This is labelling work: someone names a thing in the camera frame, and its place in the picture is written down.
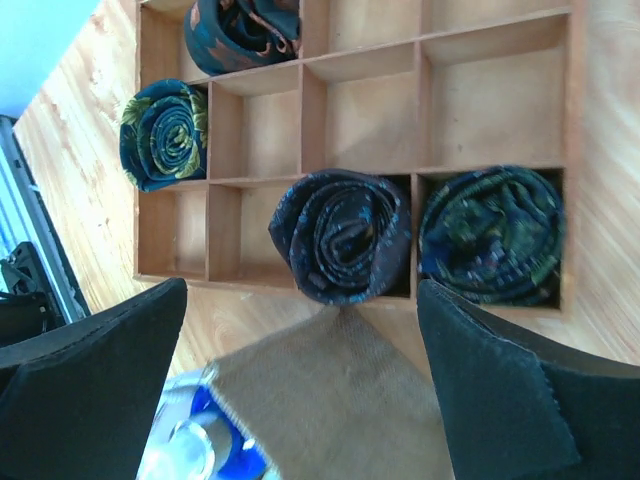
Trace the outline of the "orange bottle blue pump collar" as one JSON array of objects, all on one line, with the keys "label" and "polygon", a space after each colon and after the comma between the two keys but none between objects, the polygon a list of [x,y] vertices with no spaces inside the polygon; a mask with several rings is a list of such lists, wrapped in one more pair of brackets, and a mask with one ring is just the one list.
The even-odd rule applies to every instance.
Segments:
[{"label": "orange bottle blue pump collar", "polygon": [[213,397],[199,370],[163,387],[138,479],[260,479],[267,463]]}]

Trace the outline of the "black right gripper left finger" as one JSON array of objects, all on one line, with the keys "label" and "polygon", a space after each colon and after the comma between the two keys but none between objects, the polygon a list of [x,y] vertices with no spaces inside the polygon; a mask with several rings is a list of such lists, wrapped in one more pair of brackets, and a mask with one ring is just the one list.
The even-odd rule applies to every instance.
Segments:
[{"label": "black right gripper left finger", "polygon": [[170,278],[2,347],[2,478],[135,478],[186,306]]}]

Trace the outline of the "wooden compartment tray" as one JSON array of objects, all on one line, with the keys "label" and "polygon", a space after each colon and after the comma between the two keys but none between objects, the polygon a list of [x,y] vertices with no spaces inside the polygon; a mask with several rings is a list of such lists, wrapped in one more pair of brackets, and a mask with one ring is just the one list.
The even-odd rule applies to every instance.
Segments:
[{"label": "wooden compartment tray", "polygon": [[575,219],[583,1],[304,1],[296,60],[210,77],[190,58],[187,1],[137,5],[136,84],[208,99],[203,179],[135,197],[134,275],[296,294],[267,232],[286,189],[322,168],[400,184],[419,222],[438,184],[515,164]]}]

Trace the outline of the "beige canvas bag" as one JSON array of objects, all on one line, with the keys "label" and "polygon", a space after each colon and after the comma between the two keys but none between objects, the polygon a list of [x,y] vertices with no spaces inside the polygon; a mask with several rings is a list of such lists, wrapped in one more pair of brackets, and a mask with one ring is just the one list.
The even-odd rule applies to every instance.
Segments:
[{"label": "beige canvas bag", "polygon": [[451,479],[434,387],[353,310],[213,360],[223,411],[280,479]]}]

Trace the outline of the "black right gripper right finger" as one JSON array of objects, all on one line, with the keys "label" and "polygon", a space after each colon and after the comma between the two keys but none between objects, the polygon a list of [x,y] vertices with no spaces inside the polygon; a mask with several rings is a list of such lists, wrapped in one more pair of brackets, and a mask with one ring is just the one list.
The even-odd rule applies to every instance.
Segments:
[{"label": "black right gripper right finger", "polygon": [[417,314],[456,478],[638,478],[638,366],[553,341],[431,280]]}]

